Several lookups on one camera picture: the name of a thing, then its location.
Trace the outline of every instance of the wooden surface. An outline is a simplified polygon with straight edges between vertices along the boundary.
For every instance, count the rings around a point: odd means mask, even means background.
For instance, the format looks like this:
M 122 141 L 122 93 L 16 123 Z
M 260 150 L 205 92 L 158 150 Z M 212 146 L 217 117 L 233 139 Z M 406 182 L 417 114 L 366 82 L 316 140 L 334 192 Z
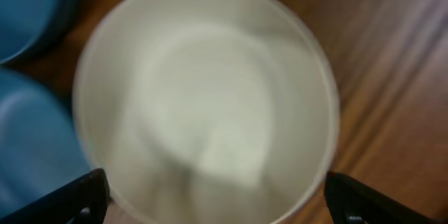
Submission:
M 78 56 L 122 0 L 84 0 L 52 50 L 13 67 L 69 95 Z M 448 0 L 280 0 L 313 31 L 337 81 L 332 168 L 430 217 L 448 217 Z M 128 223 L 117 206 L 107 223 Z M 286 223 L 331 223 L 321 192 Z

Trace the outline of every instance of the table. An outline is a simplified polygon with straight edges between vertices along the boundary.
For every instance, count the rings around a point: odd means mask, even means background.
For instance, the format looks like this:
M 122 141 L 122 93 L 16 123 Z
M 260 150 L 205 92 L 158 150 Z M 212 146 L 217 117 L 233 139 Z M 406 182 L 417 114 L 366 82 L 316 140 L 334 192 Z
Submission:
M 120 1 L 83 0 L 58 45 L 11 67 L 69 96 L 85 42 Z M 342 120 L 332 169 L 448 217 L 448 0 L 280 1 L 312 30 L 335 75 Z M 127 218 L 112 206 L 106 222 Z M 321 190 L 285 223 L 331 223 Z

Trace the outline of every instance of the white bowl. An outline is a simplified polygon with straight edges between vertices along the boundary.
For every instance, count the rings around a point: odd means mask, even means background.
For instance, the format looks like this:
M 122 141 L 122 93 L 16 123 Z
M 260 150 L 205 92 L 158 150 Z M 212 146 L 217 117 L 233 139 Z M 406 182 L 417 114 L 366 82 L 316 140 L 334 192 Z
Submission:
M 140 221 L 274 223 L 330 166 L 333 77 L 275 0 L 125 0 L 84 49 L 76 124 Z

